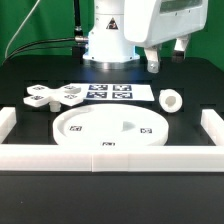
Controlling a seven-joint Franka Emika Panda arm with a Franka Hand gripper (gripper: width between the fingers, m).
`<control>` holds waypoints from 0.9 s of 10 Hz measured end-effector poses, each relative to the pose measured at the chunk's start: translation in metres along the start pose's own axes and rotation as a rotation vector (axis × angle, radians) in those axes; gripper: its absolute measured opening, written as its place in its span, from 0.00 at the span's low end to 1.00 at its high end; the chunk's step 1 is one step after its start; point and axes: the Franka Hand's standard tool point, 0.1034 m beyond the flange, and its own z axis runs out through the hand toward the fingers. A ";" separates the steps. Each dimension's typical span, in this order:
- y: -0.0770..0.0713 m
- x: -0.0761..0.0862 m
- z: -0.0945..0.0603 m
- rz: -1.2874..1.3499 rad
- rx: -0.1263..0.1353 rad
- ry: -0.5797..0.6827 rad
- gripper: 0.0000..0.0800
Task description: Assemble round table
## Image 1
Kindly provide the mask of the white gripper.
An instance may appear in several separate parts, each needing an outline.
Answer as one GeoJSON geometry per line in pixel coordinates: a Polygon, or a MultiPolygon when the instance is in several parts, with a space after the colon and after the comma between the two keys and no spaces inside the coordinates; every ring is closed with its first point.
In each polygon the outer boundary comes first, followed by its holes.
{"type": "Polygon", "coordinates": [[[207,10],[208,0],[125,0],[124,36],[135,46],[149,47],[144,49],[147,70],[158,73],[157,44],[177,38],[172,61],[182,62],[190,41],[188,34],[204,28],[207,10]]]}

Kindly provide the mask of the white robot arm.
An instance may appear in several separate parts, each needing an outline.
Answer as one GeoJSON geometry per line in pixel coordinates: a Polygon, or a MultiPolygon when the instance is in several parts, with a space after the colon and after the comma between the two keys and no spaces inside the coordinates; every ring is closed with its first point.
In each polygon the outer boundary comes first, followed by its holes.
{"type": "Polygon", "coordinates": [[[84,61],[102,69],[122,69],[140,60],[147,70],[160,68],[159,50],[175,42],[172,60],[185,59],[191,34],[204,28],[208,0],[94,0],[94,26],[88,34],[84,61]]]}

